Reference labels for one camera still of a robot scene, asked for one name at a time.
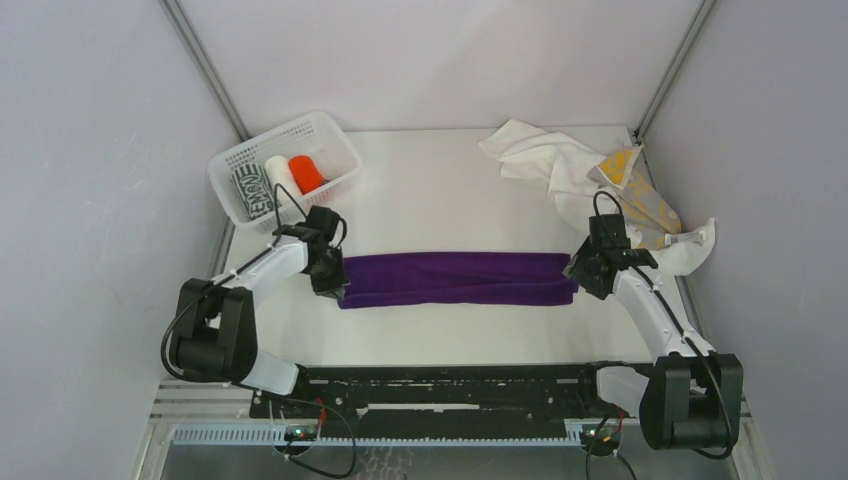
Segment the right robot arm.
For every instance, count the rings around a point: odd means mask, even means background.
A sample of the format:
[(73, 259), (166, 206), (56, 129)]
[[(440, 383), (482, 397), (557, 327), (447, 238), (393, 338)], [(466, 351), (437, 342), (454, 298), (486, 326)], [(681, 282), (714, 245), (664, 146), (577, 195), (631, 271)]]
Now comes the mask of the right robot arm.
[(739, 437), (744, 370), (719, 353), (664, 295), (658, 264), (634, 249), (620, 214), (596, 214), (589, 235), (564, 270), (590, 295), (614, 297), (628, 312), (652, 358), (652, 369), (600, 368), (579, 388), (592, 416), (615, 405), (638, 419), (654, 450), (692, 450), (709, 459), (729, 457)]

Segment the orange towel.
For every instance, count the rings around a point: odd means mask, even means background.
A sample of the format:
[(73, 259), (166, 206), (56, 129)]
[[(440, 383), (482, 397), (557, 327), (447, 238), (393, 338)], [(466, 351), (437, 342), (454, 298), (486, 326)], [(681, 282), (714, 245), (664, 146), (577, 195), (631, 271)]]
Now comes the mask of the orange towel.
[(308, 155), (297, 155), (290, 158), (288, 167), (302, 194), (311, 193), (326, 183), (325, 177)]

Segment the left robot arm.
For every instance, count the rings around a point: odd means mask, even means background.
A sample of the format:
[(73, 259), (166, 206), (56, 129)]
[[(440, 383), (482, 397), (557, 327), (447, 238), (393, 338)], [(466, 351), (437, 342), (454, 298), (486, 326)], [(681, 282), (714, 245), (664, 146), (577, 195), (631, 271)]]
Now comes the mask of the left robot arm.
[(241, 266), (181, 287), (176, 313), (160, 344), (160, 360), (176, 379), (228, 383), (274, 394), (290, 417), (311, 407), (301, 367), (262, 350), (257, 307), (290, 278), (306, 275), (318, 297), (341, 300), (349, 284), (342, 243), (348, 226), (335, 211), (313, 206), (303, 221), (279, 222), (272, 239)]

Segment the purple towel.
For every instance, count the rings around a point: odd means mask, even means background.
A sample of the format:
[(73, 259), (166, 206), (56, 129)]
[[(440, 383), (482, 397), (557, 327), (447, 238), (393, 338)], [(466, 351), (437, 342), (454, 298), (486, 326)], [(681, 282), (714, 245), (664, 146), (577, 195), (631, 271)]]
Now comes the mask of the purple towel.
[(418, 252), (344, 262), (343, 310), (421, 304), (569, 305), (579, 285), (563, 274), (565, 253)]

